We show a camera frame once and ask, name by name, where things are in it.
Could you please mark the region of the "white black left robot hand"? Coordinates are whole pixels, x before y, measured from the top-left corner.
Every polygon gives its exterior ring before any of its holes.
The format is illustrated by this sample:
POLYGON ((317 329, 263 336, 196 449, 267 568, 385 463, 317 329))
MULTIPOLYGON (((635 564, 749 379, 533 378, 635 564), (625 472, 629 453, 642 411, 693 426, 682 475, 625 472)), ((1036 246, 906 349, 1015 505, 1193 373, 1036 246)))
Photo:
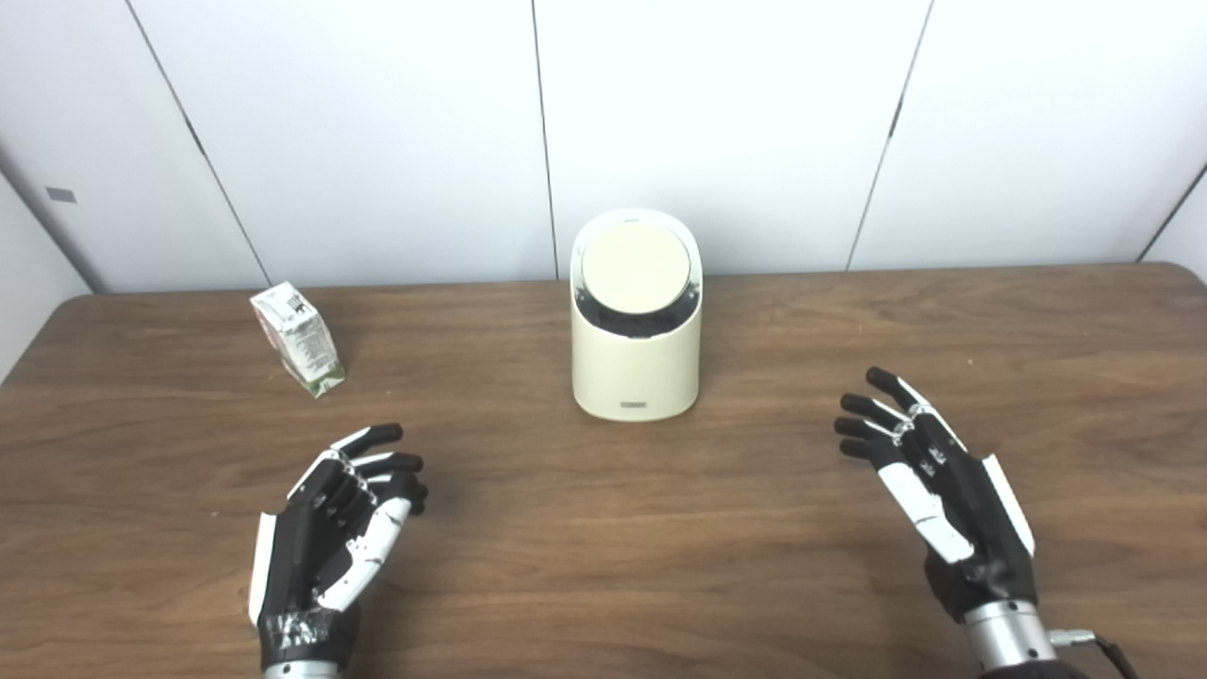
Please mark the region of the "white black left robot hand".
POLYGON ((247 616, 267 678, 340 678, 358 638, 361 597, 425 511, 422 458, 392 452, 404 429, 372 425, 316 455, 256 529, 247 616))

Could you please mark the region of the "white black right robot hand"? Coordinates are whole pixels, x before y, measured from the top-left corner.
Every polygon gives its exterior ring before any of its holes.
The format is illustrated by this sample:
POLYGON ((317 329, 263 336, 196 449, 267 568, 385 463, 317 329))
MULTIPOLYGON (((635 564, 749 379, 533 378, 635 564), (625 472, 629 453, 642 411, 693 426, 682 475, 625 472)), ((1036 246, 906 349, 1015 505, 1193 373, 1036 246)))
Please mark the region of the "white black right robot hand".
POLYGON ((1005 601, 1037 604, 1034 535, 995 455, 976 456, 900 375, 871 365, 892 404, 846 392, 839 450, 863 460, 926 544, 925 576, 954 621, 1005 601))

